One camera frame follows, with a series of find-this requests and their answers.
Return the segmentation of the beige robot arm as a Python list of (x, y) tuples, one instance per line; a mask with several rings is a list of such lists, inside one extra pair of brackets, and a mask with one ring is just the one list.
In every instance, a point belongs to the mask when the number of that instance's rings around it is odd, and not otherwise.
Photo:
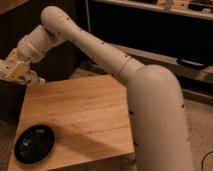
[(137, 170), (194, 171), (184, 98), (176, 76), (163, 66), (145, 65), (83, 30), (57, 6), (45, 7), (41, 24), (0, 59), (0, 79), (27, 86), (42, 84), (44, 79), (30, 65), (66, 41), (126, 87)]

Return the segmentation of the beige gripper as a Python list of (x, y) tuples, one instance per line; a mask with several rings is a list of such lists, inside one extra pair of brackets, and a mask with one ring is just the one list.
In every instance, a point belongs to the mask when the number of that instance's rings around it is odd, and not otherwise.
[(30, 70), (29, 63), (18, 57), (17, 49), (14, 48), (5, 59), (5, 78), (15, 82), (25, 82), (26, 74)]

